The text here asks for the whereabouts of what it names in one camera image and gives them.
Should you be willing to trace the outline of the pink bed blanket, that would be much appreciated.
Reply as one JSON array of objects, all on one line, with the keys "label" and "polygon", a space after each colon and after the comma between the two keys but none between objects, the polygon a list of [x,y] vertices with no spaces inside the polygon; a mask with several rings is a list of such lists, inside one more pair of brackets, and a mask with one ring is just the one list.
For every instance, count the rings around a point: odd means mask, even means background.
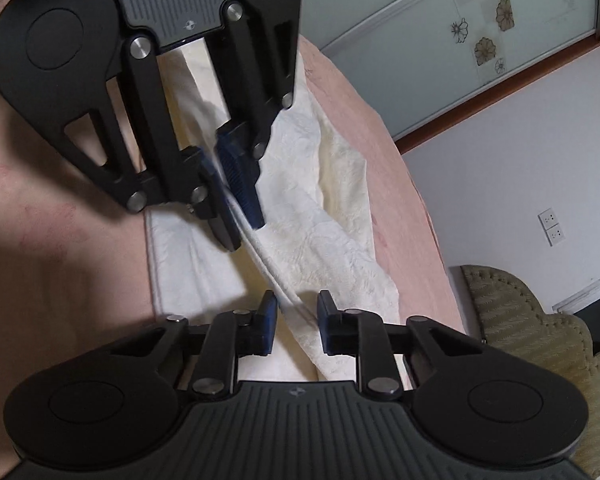
[{"label": "pink bed blanket", "polygon": [[[460,330],[430,215],[385,124],[314,44],[299,53],[297,73],[366,162],[376,260],[399,294],[399,319],[385,320]],[[12,389],[155,319],[148,211],[124,211],[0,96],[0,478],[18,462],[3,424]]]}]

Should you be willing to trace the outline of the brown wooden door frame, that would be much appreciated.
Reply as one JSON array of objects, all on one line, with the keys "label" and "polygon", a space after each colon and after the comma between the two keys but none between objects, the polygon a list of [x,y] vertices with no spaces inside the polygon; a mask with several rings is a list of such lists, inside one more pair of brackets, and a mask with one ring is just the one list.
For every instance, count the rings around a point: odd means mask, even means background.
[{"label": "brown wooden door frame", "polygon": [[494,86],[479,92],[476,96],[466,100],[463,103],[453,106],[447,112],[428,120],[422,126],[412,132],[401,136],[395,140],[396,148],[403,155],[414,148],[418,148],[427,141],[438,136],[442,132],[457,126],[464,120],[477,115],[482,110],[492,106],[501,100],[504,100],[513,93],[522,90],[535,81],[556,72],[560,68],[582,58],[600,47],[600,15],[598,16],[598,25],[595,32],[587,32],[582,39],[573,41],[557,52],[544,56],[539,62],[530,65],[523,70],[518,70]]}]

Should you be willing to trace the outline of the olive quilted headboard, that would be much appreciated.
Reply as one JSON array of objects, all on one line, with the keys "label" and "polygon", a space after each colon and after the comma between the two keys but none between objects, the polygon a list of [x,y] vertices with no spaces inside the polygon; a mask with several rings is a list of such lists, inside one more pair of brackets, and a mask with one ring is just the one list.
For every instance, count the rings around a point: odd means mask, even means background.
[{"label": "olive quilted headboard", "polygon": [[577,386],[588,402],[588,426],[574,462],[600,479],[600,350],[585,322],[543,311],[530,288],[490,266],[463,266],[482,339],[490,346],[544,367]]}]

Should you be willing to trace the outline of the white textured pants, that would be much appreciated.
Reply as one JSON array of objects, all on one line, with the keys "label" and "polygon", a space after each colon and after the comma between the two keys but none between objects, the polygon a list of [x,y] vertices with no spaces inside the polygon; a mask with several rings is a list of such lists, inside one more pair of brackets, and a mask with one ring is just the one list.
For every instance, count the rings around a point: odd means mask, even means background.
[{"label": "white textured pants", "polygon": [[225,250],[181,206],[152,208],[146,238],[158,315],[207,323],[257,307],[267,290],[279,308],[272,353],[240,361],[244,379],[313,382],[354,377],[350,356],[331,358],[317,328],[322,290],[343,309],[399,319],[399,294],[377,263],[366,162],[343,139],[298,72],[294,104],[275,119],[257,183],[265,216],[253,229],[234,210],[242,244]]}]

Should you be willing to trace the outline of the white wall socket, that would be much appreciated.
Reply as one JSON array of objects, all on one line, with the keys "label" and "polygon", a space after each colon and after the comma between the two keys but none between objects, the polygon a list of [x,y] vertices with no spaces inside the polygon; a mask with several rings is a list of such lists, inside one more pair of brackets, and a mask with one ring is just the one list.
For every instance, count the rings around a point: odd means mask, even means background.
[{"label": "white wall socket", "polygon": [[554,247],[565,239],[564,231],[552,208],[542,211],[538,218],[550,246]]}]

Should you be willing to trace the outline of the glass wardrobe sliding door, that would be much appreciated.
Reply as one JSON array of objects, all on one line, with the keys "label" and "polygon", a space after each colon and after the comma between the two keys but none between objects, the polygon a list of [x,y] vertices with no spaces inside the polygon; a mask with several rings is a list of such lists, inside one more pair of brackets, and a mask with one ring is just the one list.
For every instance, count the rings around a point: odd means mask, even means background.
[{"label": "glass wardrobe sliding door", "polygon": [[598,0],[302,0],[301,31],[402,138],[596,32]]}]

